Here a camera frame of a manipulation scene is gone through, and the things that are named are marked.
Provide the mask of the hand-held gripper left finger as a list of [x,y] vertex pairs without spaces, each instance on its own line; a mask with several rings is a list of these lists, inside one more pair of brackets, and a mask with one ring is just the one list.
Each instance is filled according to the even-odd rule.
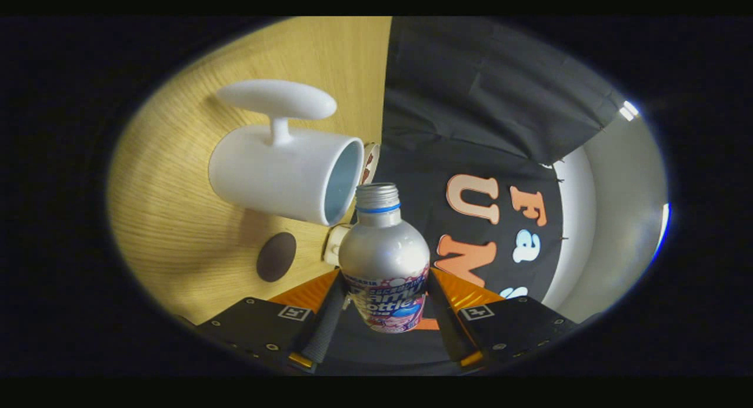
[[269,300],[246,296],[206,320],[200,332],[280,373],[314,373],[334,337],[346,280],[326,272]]

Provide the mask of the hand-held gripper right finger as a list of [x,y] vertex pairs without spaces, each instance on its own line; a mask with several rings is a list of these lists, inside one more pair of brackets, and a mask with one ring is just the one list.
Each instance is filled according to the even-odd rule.
[[465,372],[517,367],[580,327],[532,296],[504,298],[438,268],[426,285],[445,349]]

